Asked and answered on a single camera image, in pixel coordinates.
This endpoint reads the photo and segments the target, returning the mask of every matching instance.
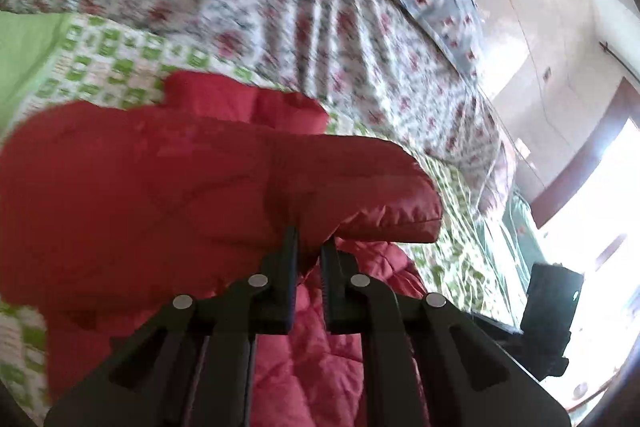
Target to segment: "red hood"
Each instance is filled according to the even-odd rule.
[[[300,230],[303,272],[334,234],[413,243],[438,235],[442,208],[432,182],[391,142],[303,134],[326,124],[317,103],[219,75],[181,73],[166,91],[166,107],[76,102],[46,110],[21,125],[0,155],[0,294],[46,315],[54,395],[91,370],[108,354],[109,337],[129,334],[145,311],[180,293],[213,295],[254,273],[287,225]],[[364,271],[398,291],[424,293],[399,248],[345,245]],[[296,349],[326,337],[317,279],[307,277],[299,291],[300,317],[289,335]],[[273,342],[260,345],[257,376],[261,367],[276,376],[269,357],[296,360],[284,344],[277,352],[262,347]],[[361,377],[361,354],[357,342],[333,343],[322,351],[329,359],[335,349],[353,359],[322,369],[338,371],[331,385],[339,389],[347,366],[350,378]],[[351,409],[362,386],[352,391],[340,391]],[[257,392],[255,403],[264,393],[271,396]],[[288,395],[279,396],[263,407]],[[292,425],[302,425],[296,417]]]

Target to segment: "curtain rod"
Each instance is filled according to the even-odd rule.
[[[638,74],[636,73],[636,71],[631,66],[629,66],[622,58],[618,57],[611,48],[609,48],[609,43],[599,42],[599,44],[602,50],[605,53],[611,55],[613,58],[615,58],[622,65],[622,67],[625,68],[625,70],[627,70],[631,74],[631,76],[636,81],[636,84],[640,86],[640,78],[638,78]]]

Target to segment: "bed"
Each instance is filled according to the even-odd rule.
[[[518,323],[513,303],[524,292],[505,295],[504,276],[474,227],[487,191],[504,184],[496,169],[504,138],[476,85],[402,3],[0,0],[0,9],[0,34],[44,41],[22,57],[8,48],[0,55],[0,64],[25,61],[0,111],[3,135],[34,111],[77,98],[120,108],[158,103],[162,78],[175,68],[298,90],[329,112],[329,133],[397,142],[435,181],[446,209],[440,239],[401,245],[427,288],[461,309]],[[43,12],[66,15],[45,21]],[[26,17],[37,23],[16,19]],[[0,309],[0,378],[41,421],[46,327],[35,310]]]

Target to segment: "green fabric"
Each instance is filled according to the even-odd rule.
[[[83,99],[119,108],[159,103],[163,96],[162,81],[176,69],[212,71],[244,84],[288,90],[254,71],[183,42],[99,17],[73,15],[70,21],[64,21],[67,33],[65,38],[57,40],[58,49],[49,53],[53,57],[51,67],[44,66],[50,62],[46,61],[47,55],[41,47],[40,64],[32,68],[41,73],[38,81],[33,80],[34,74],[23,72],[22,77],[29,81],[21,87],[21,93],[30,92],[18,103],[5,136],[34,112],[72,100]],[[345,115],[325,109],[330,115],[328,134],[386,139]],[[479,311],[514,324],[495,265],[478,242],[470,191],[460,173],[416,150],[405,150],[418,160],[435,183],[442,198],[444,219],[436,243],[399,246],[414,261],[429,291],[443,293],[460,309]],[[0,301],[0,347],[10,347],[0,349],[0,378],[39,424],[48,404],[45,339],[46,328],[37,311],[9,307]]]
[[[495,267],[500,290],[517,326],[527,304],[529,271],[503,222],[482,218],[476,223],[476,231],[485,257]]]
[[[518,256],[524,262],[529,273],[534,263],[546,263],[538,240],[538,227],[531,215],[531,208],[517,188],[509,198],[502,221],[518,250]]]
[[[52,67],[71,17],[0,12],[0,132]]]

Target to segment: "wall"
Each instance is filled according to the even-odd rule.
[[[532,201],[595,128],[625,70],[598,45],[593,0],[477,1],[486,19],[482,89],[530,150],[516,182]]]

